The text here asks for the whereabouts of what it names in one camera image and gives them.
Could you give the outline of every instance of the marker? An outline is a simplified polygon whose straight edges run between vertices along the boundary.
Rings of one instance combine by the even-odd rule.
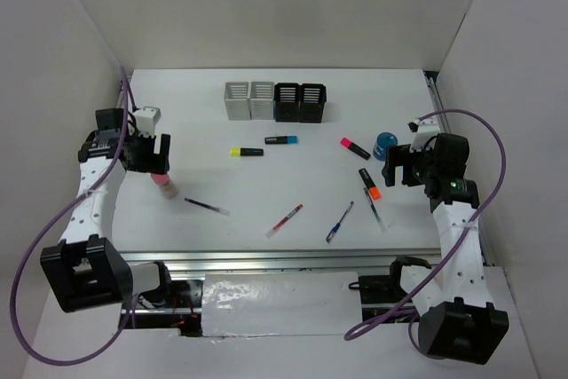
[[[268,146],[279,144],[297,144],[298,137],[268,137],[264,139],[264,143]]]
[[[202,208],[213,210],[214,212],[220,213],[221,215],[225,215],[225,216],[231,215],[231,212],[229,212],[227,209],[216,208],[215,206],[209,206],[208,204],[201,203],[200,201],[188,199],[187,197],[185,197],[184,200],[187,201],[188,203],[192,203],[192,204],[195,204],[197,206],[201,206]]]
[[[347,210],[345,211],[345,213],[343,213],[343,216],[341,217],[341,219],[339,220],[339,222],[337,224],[335,224],[335,226],[331,229],[331,231],[329,232],[329,234],[326,237],[326,241],[327,243],[331,243],[331,241],[334,239],[335,234],[337,233],[337,230],[339,229],[339,227],[341,226],[341,223],[343,222],[343,220],[345,219],[345,217],[347,216],[347,214],[351,211],[351,208],[353,207],[353,204],[355,204],[353,201],[351,203],[349,203],[349,206],[347,207]]]
[[[381,192],[376,187],[375,183],[373,182],[373,179],[371,179],[371,176],[369,175],[369,172],[367,172],[367,169],[365,168],[359,169],[359,174],[361,176],[361,179],[363,179],[363,182],[365,183],[367,190],[369,190],[369,194],[371,194],[371,197],[373,197],[373,200],[380,199]]]
[[[231,157],[246,157],[264,155],[262,148],[239,148],[234,146],[230,151]]]
[[[363,148],[361,148],[360,146],[358,146],[357,144],[351,142],[349,139],[347,138],[343,138],[341,140],[341,145],[346,147],[348,150],[352,151],[353,153],[355,153],[356,155],[363,157],[365,160],[369,160],[369,157],[371,157],[371,154],[369,154],[367,151],[365,151]]]
[[[381,217],[379,217],[379,214],[377,213],[377,211],[375,209],[375,205],[373,204],[373,199],[371,199],[371,196],[369,195],[369,191],[366,188],[363,188],[363,191],[365,192],[365,196],[367,197],[367,201],[369,202],[369,206],[371,206],[371,210],[373,211],[373,214],[375,215],[376,222],[381,227],[381,231],[383,231],[383,232],[387,231],[386,228],[384,227],[384,224],[383,224],[383,221],[381,220]]]
[[[296,213],[298,213],[298,211],[303,207],[303,204],[298,204],[296,206],[296,208],[294,210],[292,210],[290,213],[288,213],[278,224],[276,224],[275,226],[273,226],[270,230],[268,230],[268,232],[266,233],[266,237],[268,237],[269,239],[276,234],[276,232],[280,229],[281,226],[283,226],[284,224],[287,223],[287,221],[293,217]]]

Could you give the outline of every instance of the blue cup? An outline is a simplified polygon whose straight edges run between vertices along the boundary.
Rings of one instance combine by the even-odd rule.
[[[396,146],[398,144],[398,139],[390,132],[380,133],[376,137],[375,147],[373,148],[373,156],[376,160],[384,162],[387,160],[387,149],[390,146]]]

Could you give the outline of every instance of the black box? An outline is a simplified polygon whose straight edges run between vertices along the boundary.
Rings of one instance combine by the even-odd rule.
[[[300,122],[321,123],[326,101],[327,91],[323,84],[304,83],[300,88]]]
[[[274,120],[297,122],[300,110],[300,85],[278,83],[274,86]]]

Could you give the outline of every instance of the red pen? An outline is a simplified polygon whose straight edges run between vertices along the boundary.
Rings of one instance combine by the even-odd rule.
[[[266,233],[266,237],[268,237],[269,239],[280,229],[281,226],[283,226],[284,224],[287,223],[287,221],[293,217],[296,213],[298,213],[298,211],[303,207],[303,204],[298,204],[297,207],[292,210],[290,213],[288,213],[278,224],[276,224],[274,227],[272,227],[270,230],[268,230],[268,233]]]

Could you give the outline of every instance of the blue pen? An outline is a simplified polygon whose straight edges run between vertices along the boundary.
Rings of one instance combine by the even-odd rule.
[[[335,224],[335,226],[331,229],[331,231],[329,232],[329,234],[326,237],[326,241],[328,243],[330,243],[334,237],[335,234],[337,233],[337,230],[339,229],[339,227],[341,226],[341,223],[343,222],[343,220],[345,219],[345,217],[347,216],[347,214],[349,213],[349,211],[351,210],[351,208],[353,207],[353,201],[351,203],[349,203],[349,206],[347,207],[347,210],[345,211],[345,213],[343,213],[343,216],[341,217],[341,219],[339,220],[339,222],[337,224]]]

